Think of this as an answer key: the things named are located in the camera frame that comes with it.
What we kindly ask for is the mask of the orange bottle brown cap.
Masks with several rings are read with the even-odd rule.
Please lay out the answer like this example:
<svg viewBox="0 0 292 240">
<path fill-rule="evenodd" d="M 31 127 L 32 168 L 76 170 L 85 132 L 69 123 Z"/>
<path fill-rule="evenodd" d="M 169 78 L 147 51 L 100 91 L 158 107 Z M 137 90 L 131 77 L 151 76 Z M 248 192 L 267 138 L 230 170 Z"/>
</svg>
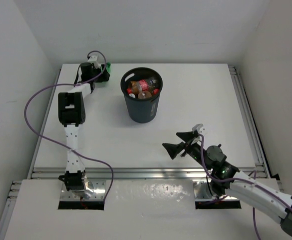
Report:
<svg viewBox="0 0 292 240">
<path fill-rule="evenodd" d="M 128 89 L 126 90 L 128 94 L 139 94 L 139 88 L 136 85 L 136 81 L 131 81 L 128 84 Z"/>
</svg>

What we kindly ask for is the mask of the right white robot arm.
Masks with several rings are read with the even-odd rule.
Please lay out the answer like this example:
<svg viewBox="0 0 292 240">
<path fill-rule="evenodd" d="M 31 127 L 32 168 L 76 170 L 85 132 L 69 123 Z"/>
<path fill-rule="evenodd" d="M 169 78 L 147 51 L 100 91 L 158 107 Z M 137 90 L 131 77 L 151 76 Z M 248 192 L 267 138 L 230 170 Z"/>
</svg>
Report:
<svg viewBox="0 0 292 240">
<path fill-rule="evenodd" d="M 204 136 L 195 131 L 178 132 L 182 142 L 163 143 L 171 159 L 189 155 L 210 178 L 208 188 L 216 197 L 235 197 L 261 211 L 292 237 L 292 195 L 270 188 L 245 174 L 226 160 L 220 145 L 204 148 Z"/>
</svg>

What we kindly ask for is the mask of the clear bottle red label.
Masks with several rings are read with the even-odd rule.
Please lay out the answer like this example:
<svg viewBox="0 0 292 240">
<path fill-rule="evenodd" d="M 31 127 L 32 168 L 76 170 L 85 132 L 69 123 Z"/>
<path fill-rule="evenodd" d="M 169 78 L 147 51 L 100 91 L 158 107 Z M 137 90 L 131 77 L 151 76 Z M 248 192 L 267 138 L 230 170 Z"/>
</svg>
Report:
<svg viewBox="0 0 292 240">
<path fill-rule="evenodd" d="M 159 87 L 159 82 L 156 78 L 150 77 L 147 79 L 142 79 L 142 80 L 137 81 L 135 86 L 139 88 L 139 93 L 140 93 L 143 91 L 148 91 L 149 88 L 155 89 Z"/>
<path fill-rule="evenodd" d="M 159 93 L 159 89 L 158 88 L 156 88 L 156 89 L 154 89 L 153 91 L 152 91 L 152 95 L 156 95 L 156 94 L 158 94 Z"/>
</svg>

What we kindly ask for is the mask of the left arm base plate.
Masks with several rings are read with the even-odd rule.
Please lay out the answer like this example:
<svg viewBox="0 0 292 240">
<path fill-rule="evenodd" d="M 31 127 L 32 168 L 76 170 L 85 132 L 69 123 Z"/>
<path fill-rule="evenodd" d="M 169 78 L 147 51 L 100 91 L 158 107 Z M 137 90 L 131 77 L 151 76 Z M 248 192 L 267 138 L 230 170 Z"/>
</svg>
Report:
<svg viewBox="0 0 292 240">
<path fill-rule="evenodd" d="M 62 184 L 59 210 L 104 210 L 105 181 L 91 181 L 87 191 L 68 191 Z"/>
</svg>

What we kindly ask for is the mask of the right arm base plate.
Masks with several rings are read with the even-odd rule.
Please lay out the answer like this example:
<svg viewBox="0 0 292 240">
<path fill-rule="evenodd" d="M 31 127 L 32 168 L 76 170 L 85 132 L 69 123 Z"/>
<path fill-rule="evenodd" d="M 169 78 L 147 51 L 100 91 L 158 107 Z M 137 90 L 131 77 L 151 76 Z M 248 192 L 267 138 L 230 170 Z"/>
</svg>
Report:
<svg viewBox="0 0 292 240">
<path fill-rule="evenodd" d="M 231 196 L 217 196 L 210 187 L 209 180 L 194 180 L 194 199 L 197 210 L 241 209 L 240 201 Z"/>
</svg>

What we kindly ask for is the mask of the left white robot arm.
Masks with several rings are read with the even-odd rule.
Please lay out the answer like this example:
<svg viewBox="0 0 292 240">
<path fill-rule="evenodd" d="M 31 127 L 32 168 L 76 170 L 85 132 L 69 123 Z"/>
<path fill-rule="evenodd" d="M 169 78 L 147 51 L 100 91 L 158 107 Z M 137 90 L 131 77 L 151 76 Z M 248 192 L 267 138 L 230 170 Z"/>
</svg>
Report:
<svg viewBox="0 0 292 240">
<path fill-rule="evenodd" d="M 79 65 L 81 75 L 77 75 L 74 87 L 58 94 L 58 119 L 66 136 L 67 164 L 65 173 L 58 177 L 66 190 L 87 199 L 94 194 L 93 184 L 87 179 L 85 165 L 75 152 L 79 146 L 80 128 L 85 122 L 84 98 L 90 95 L 102 74 L 108 74 L 106 64 L 84 62 Z"/>
</svg>

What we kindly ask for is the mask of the green plastic bottle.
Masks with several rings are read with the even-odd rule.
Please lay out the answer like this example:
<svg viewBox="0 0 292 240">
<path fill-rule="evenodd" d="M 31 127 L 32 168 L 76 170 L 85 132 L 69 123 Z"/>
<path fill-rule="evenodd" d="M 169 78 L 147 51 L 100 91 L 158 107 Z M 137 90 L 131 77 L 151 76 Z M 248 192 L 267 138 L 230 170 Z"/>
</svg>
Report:
<svg viewBox="0 0 292 240">
<path fill-rule="evenodd" d="M 96 73 L 99 77 L 95 80 L 95 83 L 105 83 L 110 79 L 111 63 L 101 64 L 99 68 L 96 68 Z"/>
</svg>

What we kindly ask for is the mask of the orange bottle barcode label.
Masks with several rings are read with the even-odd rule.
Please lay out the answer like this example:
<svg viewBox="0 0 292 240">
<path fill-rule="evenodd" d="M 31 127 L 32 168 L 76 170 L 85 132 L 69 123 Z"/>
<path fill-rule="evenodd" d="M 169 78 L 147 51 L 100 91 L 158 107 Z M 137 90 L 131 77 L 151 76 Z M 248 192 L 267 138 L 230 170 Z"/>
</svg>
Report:
<svg viewBox="0 0 292 240">
<path fill-rule="evenodd" d="M 138 94 L 138 99 L 144 100 L 152 97 L 152 94 L 149 91 L 142 91 Z"/>
</svg>

